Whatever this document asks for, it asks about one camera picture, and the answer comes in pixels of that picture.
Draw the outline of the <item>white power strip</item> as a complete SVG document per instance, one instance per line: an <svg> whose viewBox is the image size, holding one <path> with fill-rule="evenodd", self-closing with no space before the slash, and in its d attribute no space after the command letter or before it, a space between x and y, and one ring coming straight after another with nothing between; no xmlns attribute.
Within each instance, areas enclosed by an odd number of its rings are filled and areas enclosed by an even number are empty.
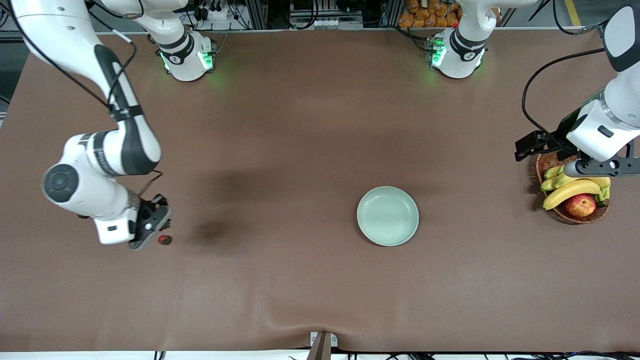
<svg viewBox="0 0 640 360"><path fill-rule="evenodd" d="M226 2L215 0L194 7L193 15L197 21L226 21L230 16L230 9Z"/></svg>

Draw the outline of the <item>white terminal block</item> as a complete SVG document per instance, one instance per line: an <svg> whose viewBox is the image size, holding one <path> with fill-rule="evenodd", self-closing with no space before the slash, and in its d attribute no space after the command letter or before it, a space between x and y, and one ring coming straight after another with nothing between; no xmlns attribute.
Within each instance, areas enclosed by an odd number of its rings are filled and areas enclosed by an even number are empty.
<svg viewBox="0 0 640 360"><path fill-rule="evenodd" d="M314 21L314 30L358 30L363 28L362 21L352 18L320 18Z"/></svg>

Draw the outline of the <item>aluminium frame post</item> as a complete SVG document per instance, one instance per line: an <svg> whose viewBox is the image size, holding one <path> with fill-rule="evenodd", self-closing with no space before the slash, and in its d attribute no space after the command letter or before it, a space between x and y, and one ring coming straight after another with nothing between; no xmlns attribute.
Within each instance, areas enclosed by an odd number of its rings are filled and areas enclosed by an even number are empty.
<svg viewBox="0 0 640 360"><path fill-rule="evenodd" d="M252 30L267 30L268 2L269 0L246 0Z"/></svg>
<svg viewBox="0 0 640 360"><path fill-rule="evenodd" d="M381 0L380 27L397 27L404 9L404 0Z"/></svg>

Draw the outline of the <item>brown table cloth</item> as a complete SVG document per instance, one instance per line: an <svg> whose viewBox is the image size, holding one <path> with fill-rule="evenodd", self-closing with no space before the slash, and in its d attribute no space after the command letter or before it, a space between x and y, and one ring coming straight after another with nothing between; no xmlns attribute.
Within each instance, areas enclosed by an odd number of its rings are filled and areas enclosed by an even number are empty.
<svg viewBox="0 0 640 360"><path fill-rule="evenodd" d="M100 244L50 203L67 139L115 127L30 55L0 128L0 351L264 350L337 335L365 352L640 352L640 177L597 223L541 210L514 143L528 78L598 33L497 30L451 80L394 30L231 34L179 82L145 36L126 73L162 146L147 192L172 244ZM416 202L415 235L366 239L362 196Z"/></svg>

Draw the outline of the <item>brown wicker basket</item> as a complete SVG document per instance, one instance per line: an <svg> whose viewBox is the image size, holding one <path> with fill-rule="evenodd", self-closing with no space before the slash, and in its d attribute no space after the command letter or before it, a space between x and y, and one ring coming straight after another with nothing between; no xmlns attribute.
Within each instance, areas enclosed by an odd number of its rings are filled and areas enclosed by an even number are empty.
<svg viewBox="0 0 640 360"><path fill-rule="evenodd" d="M567 162L571 162L571 161L574 161L574 159L571 159L570 161L560 161L557 157L557 152L542 153L537 155L537 158L535 160L535 173L540 185L545 180L544 173L546 173L547 170L557 166L564 166L564 164L567 164ZM594 197L595 201L597 199L610 199L610 189L611 187L601 188L599 194L592 194L592 196ZM544 200L546 200L547 195L550 193L551 191L542 192L542 194L544 195ZM547 210L547 212L550 212L551 214L553 214L553 216L558 220L562 219L562 221L567 224L596 223L597 221L604 218L609 210L609 207L605 207L605 208L597 207L595 211L589 216L586 216L585 218L575 218L567 214L567 212L564 209L564 203L565 202L560 203L560 205L556 206L551 210Z"/></svg>

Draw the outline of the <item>red yellow apple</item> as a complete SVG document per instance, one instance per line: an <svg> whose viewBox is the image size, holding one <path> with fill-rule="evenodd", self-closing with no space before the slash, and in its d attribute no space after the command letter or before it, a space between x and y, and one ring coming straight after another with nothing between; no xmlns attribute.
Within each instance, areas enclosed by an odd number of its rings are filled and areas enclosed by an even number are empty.
<svg viewBox="0 0 640 360"><path fill-rule="evenodd" d="M597 209L597 203L591 194L576 194L564 201L564 210L574 218L585 218Z"/></svg>

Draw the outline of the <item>orange bread rolls pile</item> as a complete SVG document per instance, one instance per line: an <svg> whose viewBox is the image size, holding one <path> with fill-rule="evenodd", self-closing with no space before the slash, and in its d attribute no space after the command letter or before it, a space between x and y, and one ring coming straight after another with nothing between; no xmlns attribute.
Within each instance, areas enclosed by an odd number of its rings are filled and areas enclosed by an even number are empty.
<svg viewBox="0 0 640 360"><path fill-rule="evenodd" d="M407 28L455 28L463 9L455 0L404 0L397 26Z"/></svg>

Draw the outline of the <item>pale green round plate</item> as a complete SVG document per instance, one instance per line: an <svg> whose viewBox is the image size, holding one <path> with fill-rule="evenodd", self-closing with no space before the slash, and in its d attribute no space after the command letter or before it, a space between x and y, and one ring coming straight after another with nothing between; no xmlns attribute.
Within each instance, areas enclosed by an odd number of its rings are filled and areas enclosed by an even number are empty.
<svg viewBox="0 0 640 360"><path fill-rule="evenodd" d="M378 246L393 248L407 243L418 231L416 201L394 186L378 186L366 192L356 208L362 235Z"/></svg>

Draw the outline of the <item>brown wooden bar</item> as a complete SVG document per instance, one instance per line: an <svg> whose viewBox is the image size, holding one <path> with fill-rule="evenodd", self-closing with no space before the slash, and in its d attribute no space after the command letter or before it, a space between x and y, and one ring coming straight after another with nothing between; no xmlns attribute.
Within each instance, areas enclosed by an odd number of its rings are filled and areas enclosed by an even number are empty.
<svg viewBox="0 0 640 360"><path fill-rule="evenodd" d="M307 355L306 360L331 360L332 347L322 338L318 338Z"/></svg>

